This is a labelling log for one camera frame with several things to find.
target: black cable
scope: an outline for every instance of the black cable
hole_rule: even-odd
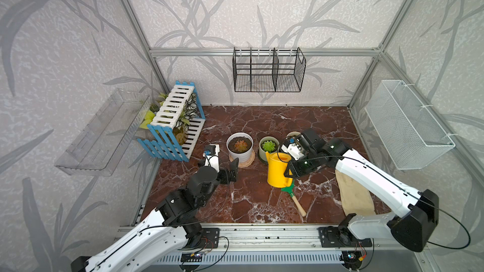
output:
[[[202,270],[208,269],[208,268],[210,268],[211,266],[215,265],[216,263],[220,262],[220,261],[222,260],[222,258],[224,258],[225,254],[227,254],[227,251],[228,251],[228,246],[230,245],[230,242],[229,242],[228,238],[227,238],[227,237],[225,237],[225,236],[219,236],[219,239],[220,239],[220,238],[224,238],[224,239],[226,239],[226,240],[227,240],[227,249],[225,249],[225,252],[224,252],[224,254],[222,255],[222,257],[220,257],[220,258],[218,259],[218,261],[216,261],[215,263],[213,263],[213,264],[209,265],[208,267],[205,267],[205,268],[202,268],[202,269],[195,269],[194,271],[202,271]]]
[[[290,139],[290,138],[294,138],[294,137],[293,137],[293,136],[288,136],[288,137],[285,137],[285,138],[284,138],[284,142],[285,142],[287,139]],[[279,159],[279,161],[284,162],[284,163],[289,163],[289,161],[290,161],[290,160],[289,160],[289,161],[287,161],[287,162],[286,162],[286,161],[281,160],[281,158],[279,157],[279,151],[280,151],[280,150],[281,150],[281,144],[279,144],[279,147],[277,148],[277,158]]]
[[[210,165],[210,159],[213,158],[214,156],[218,157],[218,155],[211,155],[208,159],[207,159],[207,162],[209,163],[209,166],[211,167]]]
[[[206,238],[205,236],[204,236],[204,237],[201,237],[201,238],[200,238],[200,240],[197,242],[197,244],[196,244],[196,245],[198,245],[198,244],[199,244],[199,243],[202,241],[202,239],[207,239],[207,238]],[[202,247],[202,249],[200,249],[200,250],[199,250],[199,251],[197,251],[197,252],[202,251],[202,250],[203,250],[203,249],[204,249],[204,248],[205,248],[207,245],[208,245],[208,241],[206,241],[205,246],[203,246],[203,247]],[[178,249],[178,251],[193,251],[193,250],[195,250],[195,249],[198,249],[198,247],[195,247],[195,248],[190,248],[190,249]]]
[[[217,210],[217,211],[216,211],[216,212],[215,212],[213,215],[210,215],[209,217],[206,217],[206,218],[204,218],[204,219],[202,219],[202,220],[199,220],[199,221],[196,221],[196,222],[193,222],[193,223],[188,223],[188,224],[178,224],[178,225],[157,225],[157,226],[150,226],[150,227],[146,227],[146,228],[144,228],[144,229],[140,230],[140,232],[143,232],[143,231],[145,231],[145,230],[147,230],[147,229],[151,229],[151,228],[157,228],[157,227],[178,227],[178,226],[188,226],[188,225],[193,225],[193,224],[200,223],[200,222],[202,222],[202,221],[206,221],[206,220],[208,220],[209,218],[211,218],[211,217],[213,217],[214,215],[216,215],[217,213],[219,213],[219,211],[220,211],[220,210],[221,210],[221,209],[224,207],[224,205],[225,205],[225,201],[227,200],[227,196],[228,196],[229,187],[230,187],[230,186],[229,186],[229,185],[227,185],[227,192],[225,193],[225,199],[224,199],[224,202],[222,203],[222,205],[221,205],[221,206],[218,208],[218,210]]]
[[[208,240],[206,237],[204,237],[204,238],[205,238],[205,241],[206,241],[205,245],[204,245],[204,246],[203,246],[203,247],[202,247],[200,250],[193,252],[193,253],[190,255],[190,259],[191,259],[191,257],[193,257],[195,254],[197,254],[198,252],[200,252],[200,251],[202,251],[203,249],[205,249],[205,247],[206,247],[206,246],[209,244],[209,240]],[[181,263],[180,268],[182,268],[182,266],[184,265],[184,263],[186,263],[186,261],[184,261],[184,262],[182,262],[182,263]]]
[[[157,225],[157,226],[151,226],[151,227],[146,227],[142,230],[140,230],[138,233],[142,233],[143,231],[145,230],[148,230],[148,229],[151,229],[151,228],[158,228],[158,227],[179,227],[179,226],[188,226],[188,225],[193,225],[193,224],[197,224],[199,222],[202,222],[202,221],[206,221],[208,220],[209,218],[211,218],[212,216],[216,215],[217,213],[219,213],[219,211],[224,207],[225,205],[225,201],[227,200],[227,196],[228,196],[228,191],[229,191],[229,186],[227,186],[227,192],[225,193],[225,199],[224,199],[224,202],[222,203],[222,205],[219,207],[219,209],[213,214],[213,215],[210,215],[209,217],[206,217],[204,218],[203,220],[199,220],[199,221],[196,221],[196,222],[193,222],[193,223],[188,223],[188,224],[179,224],[179,225]],[[89,272],[93,272],[94,269],[96,269],[97,266],[100,266],[102,263],[106,262],[106,260],[108,258],[110,258],[113,254],[116,253],[116,251],[118,251],[119,249],[123,248],[124,245],[126,245],[127,243],[129,243],[132,239],[134,239],[136,236],[138,236],[138,234],[135,234],[132,238],[128,239],[127,242],[125,242],[124,244],[122,244],[118,249],[114,250],[110,255],[108,255],[105,259],[103,259],[103,261],[101,261],[99,263],[99,265],[96,265],[92,270],[90,270]]]
[[[110,255],[108,255],[108,256],[107,256],[105,259],[103,259],[103,261],[102,261],[102,262],[101,262],[99,265],[95,265],[95,266],[94,266],[94,268],[92,268],[92,269],[91,269],[91,271],[89,271],[89,272],[93,272],[93,271],[94,271],[94,269],[96,269],[96,267],[97,267],[97,266],[100,266],[102,263],[104,263],[104,262],[105,262],[105,261],[106,261],[108,258],[110,258],[110,257],[111,257],[113,254],[115,254],[115,253],[116,253],[116,251],[118,251],[119,249],[123,248],[123,247],[124,247],[124,245],[126,245],[127,243],[129,243],[129,242],[130,242],[132,239],[134,239],[135,237],[136,237],[136,235],[135,235],[135,236],[133,236],[132,238],[128,239],[128,241],[127,241],[127,242],[125,242],[124,244],[122,244],[122,245],[121,245],[121,246],[120,246],[118,249],[114,250],[114,251],[113,251],[113,252],[112,252]]]
[[[463,229],[464,231],[466,232],[467,234],[467,238],[468,238],[468,241],[467,241],[467,244],[465,244],[464,246],[462,247],[448,247],[448,246],[443,246],[443,245],[439,245],[439,244],[436,244],[436,243],[433,243],[433,242],[429,242],[427,241],[427,243],[429,244],[432,244],[432,245],[436,245],[436,246],[439,246],[439,247],[442,247],[442,248],[446,248],[446,249],[452,249],[452,250],[461,250],[461,249],[465,249],[467,248],[469,245],[470,245],[470,233],[469,231],[467,230],[467,228],[458,220],[456,219],[454,216],[452,216],[450,213],[448,213],[447,211],[445,210],[442,210],[441,208],[439,207],[435,207],[434,205],[432,204],[429,204],[423,200],[421,200],[419,197],[416,197],[412,194],[410,194],[409,192],[407,192],[405,189],[401,188],[400,186],[398,186],[397,184],[395,184],[394,182],[392,182],[390,179],[388,179],[386,176],[384,176],[383,174],[381,174],[380,172],[378,172],[377,170],[375,170],[374,168],[372,168],[371,166],[363,163],[362,161],[360,160],[357,160],[357,159],[354,159],[352,157],[347,157],[347,156],[342,156],[342,155],[326,155],[326,156],[320,156],[320,157],[314,157],[314,158],[311,158],[311,159],[306,159],[306,161],[309,161],[309,160],[315,160],[315,159],[323,159],[323,158],[327,158],[327,157],[338,157],[338,158],[345,158],[345,159],[350,159],[350,160],[354,160],[356,162],[359,162],[361,164],[363,164],[364,166],[370,168],[371,170],[373,170],[374,172],[378,173],[381,177],[383,177],[384,179],[386,179],[387,181],[389,181],[390,183],[392,183],[393,185],[395,185],[398,189],[402,190],[403,192],[405,192],[405,194],[415,198],[416,200],[424,203],[424,204],[427,204],[428,206],[432,207],[432,208],[435,208],[443,213],[445,213],[446,215],[450,216],[453,220],[455,220]]]
[[[365,269],[366,267],[368,267],[370,265],[370,263],[371,263],[371,260],[373,259],[373,253],[375,253],[375,239],[371,239],[371,240],[373,242],[373,250],[371,251],[370,260],[368,261],[368,263],[366,264],[366,266],[364,266],[361,269],[356,269],[356,271],[361,271],[361,270]]]

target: soil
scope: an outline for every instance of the soil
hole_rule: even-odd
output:
[[[246,151],[238,152],[237,150],[235,150],[235,143],[237,143],[239,141],[244,141],[245,143],[247,143],[247,150]],[[251,147],[252,147],[252,142],[249,140],[249,138],[246,138],[246,137],[235,137],[235,138],[232,139],[232,141],[230,141],[228,143],[228,149],[235,154],[246,153],[249,149],[251,149]]]

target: white flower pot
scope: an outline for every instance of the white flower pot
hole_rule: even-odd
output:
[[[237,137],[244,137],[244,138],[248,138],[251,143],[252,143],[252,146],[243,154],[236,154],[236,153],[233,153],[232,151],[230,151],[230,149],[228,149],[228,144],[230,141],[232,141],[234,138],[237,138]],[[238,132],[238,133],[235,133],[231,136],[228,137],[227,139],[227,149],[228,149],[228,153],[230,154],[230,156],[235,160],[235,158],[239,158],[239,164],[247,161],[251,154],[252,154],[252,147],[254,147],[254,140],[252,140],[252,138],[246,134],[246,133],[243,133],[243,132]]]
[[[289,136],[299,136],[301,133],[299,131],[291,131],[290,133],[288,133],[286,135],[286,137],[289,137]]]
[[[279,148],[279,141],[276,138],[270,137],[270,136],[263,137],[262,139],[260,139],[260,141],[259,141],[259,157],[264,162],[267,162],[266,152],[262,149],[262,144],[265,141],[273,141],[275,143],[275,150],[274,150],[274,152],[276,152],[278,150],[278,148]]]

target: wall-mounted basket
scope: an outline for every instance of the wall-mounted basket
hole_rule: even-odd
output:
[[[285,57],[274,49],[235,49],[232,55],[236,92],[295,92],[303,87],[306,58],[300,48]]]
[[[365,110],[399,170],[423,168],[455,147],[427,106],[401,80],[383,80]]]

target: yellow watering can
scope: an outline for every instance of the yellow watering can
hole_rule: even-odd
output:
[[[292,184],[292,178],[286,178],[284,172],[287,168],[287,162],[291,160],[289,154],[279,153],[269,154],[266,152],[267,162],[269,163],[269,172],[267,173],[267,182],[276,188],[289,187]]]

